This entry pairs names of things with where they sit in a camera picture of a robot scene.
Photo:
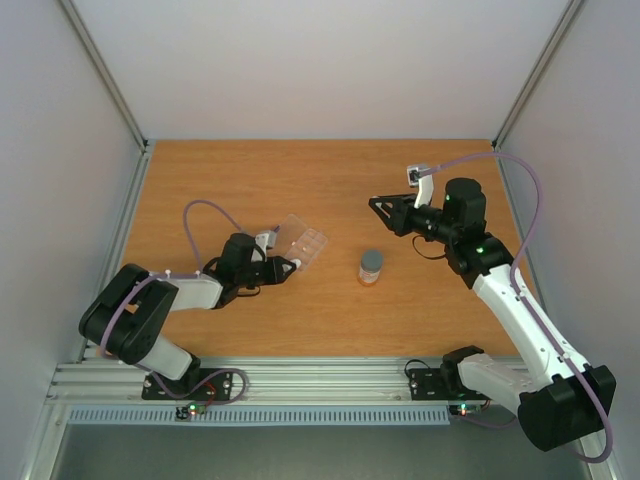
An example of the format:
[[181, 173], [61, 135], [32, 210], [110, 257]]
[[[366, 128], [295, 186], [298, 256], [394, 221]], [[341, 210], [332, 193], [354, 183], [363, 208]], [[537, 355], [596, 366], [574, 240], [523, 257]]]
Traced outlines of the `clear plastic pill organizer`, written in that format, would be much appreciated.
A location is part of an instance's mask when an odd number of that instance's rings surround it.
[[309, 227], [294, 214], [278, 225], [276, 241], [271, 253], [297, 265], [298, 272], [307, 270], [328, 244], [328, 237]]

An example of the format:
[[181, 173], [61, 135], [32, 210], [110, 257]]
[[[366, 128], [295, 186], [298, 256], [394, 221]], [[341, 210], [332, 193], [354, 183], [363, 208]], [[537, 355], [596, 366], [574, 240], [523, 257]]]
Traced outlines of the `orange pill bottle grey cap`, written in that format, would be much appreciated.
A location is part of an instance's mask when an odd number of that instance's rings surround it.
[[374, 285], [379, 279], [384, 257], [379, 250], [365, 251], [360, 259], [358, 280], [365, 286]]

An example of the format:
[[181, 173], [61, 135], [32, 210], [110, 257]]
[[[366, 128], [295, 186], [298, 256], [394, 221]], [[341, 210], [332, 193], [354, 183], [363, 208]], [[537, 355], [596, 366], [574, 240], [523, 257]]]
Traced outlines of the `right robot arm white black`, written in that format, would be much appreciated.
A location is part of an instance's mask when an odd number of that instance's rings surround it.
[[609, 451], [616, 379], [606, 366], [591, 366], [530, 294], [507, 247], [486, 230], [481, 185], [448, 181], [437, 208], [430, 204], [432, 180], [416, 184], [413, 195], [374, 196], [368, 205], [395, 235], [415, 233], [443, 245], [450, 268], [498, 319], [527, 368], [520, 374], [479, 347], [462, 347], [442, 358], [444, 390], [458, 400], [474, 391], [506, 408], [541, 451], [599, 431]]

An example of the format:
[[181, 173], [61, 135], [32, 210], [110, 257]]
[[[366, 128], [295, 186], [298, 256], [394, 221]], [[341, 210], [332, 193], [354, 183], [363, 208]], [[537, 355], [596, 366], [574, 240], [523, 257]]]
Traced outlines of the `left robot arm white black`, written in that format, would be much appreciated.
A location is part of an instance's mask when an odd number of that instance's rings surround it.
[[302, 266], [294, 258], [269, 256], [269, 235], [234, 233], [220, 256], [192, 274], [153, 273], [129, 263], [122, 267], [79, 321], [79, 333], [107, 358], [155, 376], [173, 398], [189, 398], [200, 387], [199, 359], [162, 335], [176, 311], [222, 309], [244, 290], [279, 285]]

